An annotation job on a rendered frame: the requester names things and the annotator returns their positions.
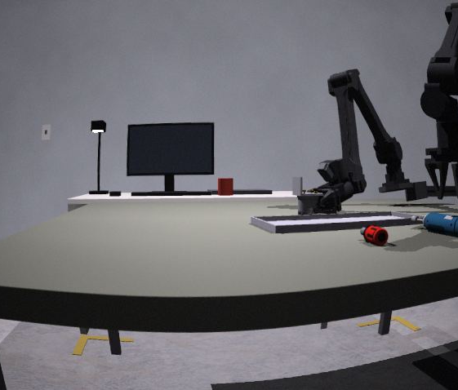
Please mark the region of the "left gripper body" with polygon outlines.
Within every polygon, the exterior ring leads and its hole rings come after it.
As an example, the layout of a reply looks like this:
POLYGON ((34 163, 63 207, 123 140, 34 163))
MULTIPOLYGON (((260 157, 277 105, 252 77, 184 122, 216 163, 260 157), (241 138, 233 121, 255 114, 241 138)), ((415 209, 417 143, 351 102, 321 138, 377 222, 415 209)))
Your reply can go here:
MULTIPOLYGON (((438 121, 436 123, 437 137, 438 137, 438 123, 444 123, 444 122, 438 121)), ((457 162, 458 163, 458 149, 439 148, 439 138, 438 138, 438 148, 426 148, 425 155, 431 155, 431 158, 425 158, 425 162, 457 162)))

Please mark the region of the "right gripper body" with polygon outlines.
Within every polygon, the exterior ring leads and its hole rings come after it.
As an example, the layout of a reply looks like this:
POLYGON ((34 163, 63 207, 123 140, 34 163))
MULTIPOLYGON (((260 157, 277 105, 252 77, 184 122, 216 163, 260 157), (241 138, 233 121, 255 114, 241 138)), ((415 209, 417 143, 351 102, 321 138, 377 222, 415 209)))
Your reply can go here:
MULTIPOLYGON (((344 196, 343 195, 342 197, 340 197, 340 192, 339 192, 339 189, 338 188, 313 188, 313 192, 315 190, 318 190, 319 193, 325 193, 327 191, 333 191, 334 194, 335 194, 335 200, 336 200, 336 211, 341 211, 341 203, 344 201, 344 196), (335 191, 334 191, 335 190, 335 191)), ((320 196, 320 198, 318 199, 318 201, 321 200, 323 196, 320 196)), ((319 210, 328 210, 328 206, 327 206, 327 201, 325 201, 325 203, 323 203, 319 208, 319 210)))

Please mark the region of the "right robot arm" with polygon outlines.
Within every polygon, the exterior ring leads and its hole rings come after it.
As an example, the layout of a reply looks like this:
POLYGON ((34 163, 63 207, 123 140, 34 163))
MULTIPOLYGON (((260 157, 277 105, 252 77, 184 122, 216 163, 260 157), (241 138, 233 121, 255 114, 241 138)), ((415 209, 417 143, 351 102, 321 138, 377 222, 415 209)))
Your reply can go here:
POLYGON ((367 186, 365 175, 362 173, 358 151, 354 101, 375 139, 373 147, 376 151, 378 162, 387 164, 386 183, 383 183, 382 187, 410 183, 409 179, 404 179, 404 173, 401 168, 402 147, 395 137, 390 138, 390 135, 383 127, 367 93, 362 87, 359 74, 358 69, 351 69, 342 73, 332 74, 327 79, 329 94, 335 96, 337 101, 342 158, 344 159, 326 160, 319 163, 317 171, 328 183, 318 188, 338 188, 340 196, 345 195, 344 201, 354 194, 363 193, 367 186))

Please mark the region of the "dark blue electric nut driver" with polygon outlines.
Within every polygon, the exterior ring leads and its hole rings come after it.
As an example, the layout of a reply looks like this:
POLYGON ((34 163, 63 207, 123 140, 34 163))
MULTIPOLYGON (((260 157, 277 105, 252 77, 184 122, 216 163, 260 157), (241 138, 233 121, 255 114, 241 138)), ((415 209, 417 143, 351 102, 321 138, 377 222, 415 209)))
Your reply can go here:
POLYGON ((430 232, 443 233, 458 237, 458 216, 445 215, 439 213, 429 213, 423 219, 418 216, 412 216, 411 221, 423 223, 425 228, 430 232))

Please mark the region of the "white shallow rectangular tray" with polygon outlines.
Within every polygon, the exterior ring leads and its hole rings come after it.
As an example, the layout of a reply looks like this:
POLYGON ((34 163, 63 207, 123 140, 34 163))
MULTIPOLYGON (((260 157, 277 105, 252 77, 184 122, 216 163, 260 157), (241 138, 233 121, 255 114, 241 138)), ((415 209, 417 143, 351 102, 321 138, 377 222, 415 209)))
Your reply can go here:
POLYGON ((418 223, 412 222, 412 216, 419 216, 420 219, 424 218, 423 215, 412 215, 395 211, 379 211, 322 215, 251 216, 251 224, 269 230, 273 233, 302 233, 355 229, 365 228, 367 225, 388 227, 422 224, 420 221, 418 223))

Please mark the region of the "grey and white l-shaped bracket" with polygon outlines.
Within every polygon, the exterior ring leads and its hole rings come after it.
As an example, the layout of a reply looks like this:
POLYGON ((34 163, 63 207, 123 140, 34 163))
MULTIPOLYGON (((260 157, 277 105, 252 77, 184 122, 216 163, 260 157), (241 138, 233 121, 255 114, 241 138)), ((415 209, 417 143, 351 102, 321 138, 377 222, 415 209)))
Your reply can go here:
POLYGON ((303 193, 303 177, 292 177, 292 195, 324 196, 324 193, 303 193))

